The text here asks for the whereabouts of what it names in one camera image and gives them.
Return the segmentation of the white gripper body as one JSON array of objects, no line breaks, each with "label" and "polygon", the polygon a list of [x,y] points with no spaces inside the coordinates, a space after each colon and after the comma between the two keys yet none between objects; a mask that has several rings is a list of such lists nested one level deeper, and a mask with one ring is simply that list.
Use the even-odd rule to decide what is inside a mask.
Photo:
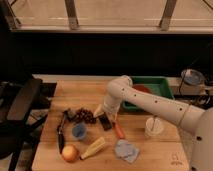
[{"label": "white gripper body", "polygon": [[95,112],[93,113],[93,116],[97,118],[103,114],[106,114],[111,121],[115,121],[117,113],[118,99],[107,94],[104,97],[103,102],[99,104],[96,108]]}]

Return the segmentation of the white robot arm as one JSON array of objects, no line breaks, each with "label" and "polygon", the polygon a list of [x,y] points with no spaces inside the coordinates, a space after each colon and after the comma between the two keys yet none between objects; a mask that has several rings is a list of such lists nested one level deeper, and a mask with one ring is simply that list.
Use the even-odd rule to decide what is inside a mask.
[{"label": "white robot arm", "polygon": [[106,96],[95,116],[116,114],[123,101],[179,126],[194,136],[189,171],[213,171],[213,107],[207,110],[184,102],[138,91],[123,75],[106,86]]}]

